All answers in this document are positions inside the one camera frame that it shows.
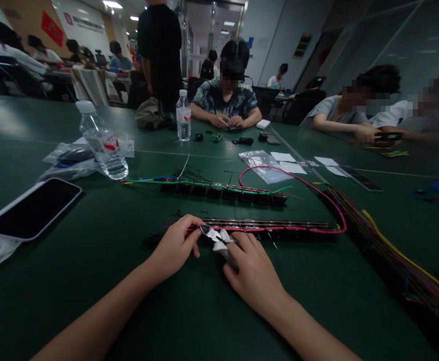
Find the water bottle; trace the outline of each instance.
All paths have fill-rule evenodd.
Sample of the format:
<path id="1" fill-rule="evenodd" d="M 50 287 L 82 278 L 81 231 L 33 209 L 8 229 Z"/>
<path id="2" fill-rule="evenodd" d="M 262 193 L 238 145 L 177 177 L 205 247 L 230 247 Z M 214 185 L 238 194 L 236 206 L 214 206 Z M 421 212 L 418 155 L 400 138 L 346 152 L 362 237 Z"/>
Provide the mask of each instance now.
<path id="1" fill-rule="evenodd" d="M 79 131 L 93 150 L 102 170 L 115 181 L 126 178 L 128 163 L 111 126 L 96 114 L 96 108 L 90 101 L 77 101 L 76 106 L 82 114 Z"/>
<path id="2" fill-rule="evenodd" d="M 191 137 L 191 107 L 186 96 L 186 90 L 179 91 L 179 100 L 176 103 L 176 122 L 178 123 L 178 138 L 188 141 Z"/>

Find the ceiling light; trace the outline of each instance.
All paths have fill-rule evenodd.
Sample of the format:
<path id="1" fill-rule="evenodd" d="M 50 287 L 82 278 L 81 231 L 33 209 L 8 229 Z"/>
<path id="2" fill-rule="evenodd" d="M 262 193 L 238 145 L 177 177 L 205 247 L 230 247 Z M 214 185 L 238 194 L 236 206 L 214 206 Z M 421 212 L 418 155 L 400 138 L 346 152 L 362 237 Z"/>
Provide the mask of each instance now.
<path id="1" fill-rule="evenodd" d="M 110 8 L 115 8 L 115 9 L 122 9 L 123 8 L 117 2 L 103 1 L 103 4 L 106 5 L 106 6 L 109 6 Z"/>

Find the wire cutter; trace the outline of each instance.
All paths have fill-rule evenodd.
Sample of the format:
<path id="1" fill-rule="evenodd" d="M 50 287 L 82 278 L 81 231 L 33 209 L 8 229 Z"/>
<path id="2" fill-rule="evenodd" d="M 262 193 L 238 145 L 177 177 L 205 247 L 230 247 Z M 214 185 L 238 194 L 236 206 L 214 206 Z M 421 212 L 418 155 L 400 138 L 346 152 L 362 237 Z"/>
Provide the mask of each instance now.
<path id="1" fill-rule="evenodd" d="M 221 233 L 218 233 L 214 230 L 213 227 L 209 225 L 201 225 L 199 227 L 201 229 L 201 232 L 207 236 L 209 239 L 211 239 L 214 242 L 213 251 L 218 252 L 221 254 L 226 261 L 229 263 L 230 266 L 232 266 L 237 271 L 240 270 L 238 267 L 238 264 L 236 263 L 235 259 L 231 256 L 230 252 L 228 251 L 228 248 L 224 244 L 234 242 L 231 240 L 230 236 L 225 230 L 221 230 Z"/>

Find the green wire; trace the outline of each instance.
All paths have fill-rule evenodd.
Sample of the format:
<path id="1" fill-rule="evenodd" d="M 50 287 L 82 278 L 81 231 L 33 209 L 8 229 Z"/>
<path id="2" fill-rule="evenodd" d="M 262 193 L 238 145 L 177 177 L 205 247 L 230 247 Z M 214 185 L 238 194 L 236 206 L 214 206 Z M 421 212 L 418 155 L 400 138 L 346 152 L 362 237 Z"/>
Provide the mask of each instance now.
<path id="1" fill-rule="evenodd" d="M 192 185 L 200 185 L 201 183 L 194 183 L 194 182 L 190 182 L 188 180 L 184 180 L 181 182 L 158 182 L 157 180 L 132 180 L 132 179 L 127 179 L 126 182 L 133 182 L 133 183 L 156 183 L 156 184 L 179 184 L 179 183 L 188 183 L 188 184 L 192 184 Z M 210 186 L 214 186 L 214 187 L 218 187 L 218 188 L 223 188 L 223 189 L 229 189 L 230 191 L 233 192 L 238 192 L 238 193 L 248 193 L 248 194 L 259 194 L 259 195 L 270 195 L 270 194 L 274 194 L 274 193 L 278 193 L 281 192 L 282 190 L 291 188 L 293 186 L 288 186 L 288 187 L 283 187 L 280 188 L 276 191 L 272 191 L 272 192 L 250 192 L 250 191 L 241 191 L 241 190 L 237 190 L 234 188 L 230 188 L 230 187 L 225 187 L 225 186 L 220 186 L 220 185 L 210 185 Z"/>

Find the black hair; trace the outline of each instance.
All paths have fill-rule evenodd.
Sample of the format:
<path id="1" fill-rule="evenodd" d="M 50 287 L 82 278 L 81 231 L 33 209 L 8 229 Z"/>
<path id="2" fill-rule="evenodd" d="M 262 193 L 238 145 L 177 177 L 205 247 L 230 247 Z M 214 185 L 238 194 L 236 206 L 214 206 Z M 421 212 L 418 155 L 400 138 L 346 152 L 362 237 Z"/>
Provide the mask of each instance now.
<path id="1" fill-rule="evenodd" d="M 109 50 L 114 55 L 118 55 L 118 53 L 121 52 L 121 44 L 119 44 L 116 40 L 113 40 L 109 43 Z"/>
<path id="2" fill-rule="evenodd" d="M 242 81 L 249 60 L 250 48 L 248 48 L 248 44 L 243 39 L 230 40 L 221 50 L 219 67 L 225 77 Z"/>
<path id="3" fill-rule="evenodd" d="M 30 47 L 33 47 L 35 49 L 37 49 L 38 47 L 42 46 L 43 48 L 45 48 L 43 42 L 41 39 L 39 39 L 38 37 L 35 37 L 34 35 L 29 35 L 28 36 L 28 45 Z"/>
<path id="4" fill-rule="evenodd" d="M 369 87 L 375 94 L 398 93 L 400 89 L 400 70 L 395 65 L 377 65 L 358 75 L 356 86 Z"/>
<path id="5" fill-rule="evenodd" d="M 287 63 L 283 63 L 282 65 L 280 65 L 280 73 L 285 74 L 287 71 L 288 71 Z"/>
<path id="6" fill-rule="evenodd" d="M 74 39 L 69 39 L 66 41 L 66 47 L 71 53 L 79 52 L 79 43 Z"/>
<path id="7" fill-rule="evenodd" d="M 211 49 L 209 51 L 208 59 L 210 59 L 213 63 L 218 59 L 218 53 L 216 50 Z"/>
<path id="8" fill-rule="evenodd" d="M 325 81 L 326 77 L 314 77 L 310 82 L 306 85 L 306 89 L 312 89 L 312 88 L 321 88 L 323 85 L 323 82 Z"/>
<path id="9" fill-rule="evenodd" d="M 0 43 L 5 45 L 9 45 L 12 48 L 16 48 L 21 50 L 23 53 L 26 53 L 22 43 L 21 37 L 6 24 L 0 22 Z"/>
<path id="10" fill-rule="evenodd" d="M 199 77 L 202 79 L 211 80 L 214 78 L 214 65 L 211 60 L 206 59 L 201 65 L 201 73 Z"/>

